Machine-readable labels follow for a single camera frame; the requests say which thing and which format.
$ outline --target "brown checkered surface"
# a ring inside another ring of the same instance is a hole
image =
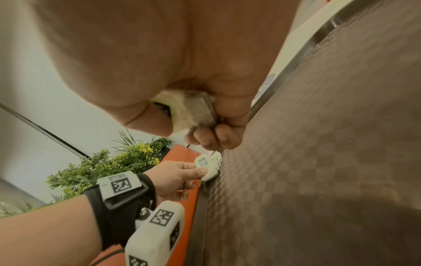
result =
[[[421,1],[318,45],[223,154],[205,266],[421,265]]]

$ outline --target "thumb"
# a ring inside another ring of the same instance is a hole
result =
[[[207,174],[206,167],[180,170],[180,176],[184,181],[201,179],[206,174]]]
[[[127,128],[164,137],[172,133],[171,119],[153,103],[140,102],[125,107],[103,109]]]

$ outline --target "black cable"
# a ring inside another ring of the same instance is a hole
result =
[[[117,249],[117,250],[115,250],[111,253],[106,254],[104,257],[98,259],[97,261],[93,262],[92,264],[90,264],[90,266],[96,266],[96,265],[100,264],[101,262],[103,262],[104,260],[106,260],[106,259],[108,259],[108,258],[110,258],[110,257],[112,257],[112,256],[114,256],[118,253],[122,253],[122,252],[124,252],[124,248]]]

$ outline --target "orange surface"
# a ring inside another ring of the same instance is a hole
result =
[[[180,161],[193,163],[194,159],[196,159],[196,157],[198,157],[199,155],[200,153],[195,152],[189,148],[186,148],[181,145],[175,145],[162,161]],[[167,266],[182,266],[184,263],[184,257],[186,255],[187,244],[189,241],[190,229],[192,227],[194,207],[196,205],[197,193],[199,191],[199,181],[196,182],[196,188],[194,190],[189,191],[189,199],[180,202],[185,210],[184,230],[171,254]],[[102,252],[95,260],[119,248],[121,247],[113,246],[107,249],[106,251]],[[124,253],[114,255],[106,259],[102,263],[98,264],[98,266],[125,266]]]

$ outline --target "wrist strap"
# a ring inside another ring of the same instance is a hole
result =
[[[155,188],[152,181],[145,174],[138,174],[138,177],[142,183],[142,188],[136,188],[116,195],[112,200],[119,202],[133,196],[141,189],[147,188],[147,191],[140,197],[136,197],[116,209],[110,210],[107,208],[102,199],[99,185],[94,185],[83,192],[88,197],[95,214],[96,223],[101,234],[103,250],[117,244],[121,244],[124,247],[136,230],[135,220],[140,209],[143,207],[152,210],[155,209]]]

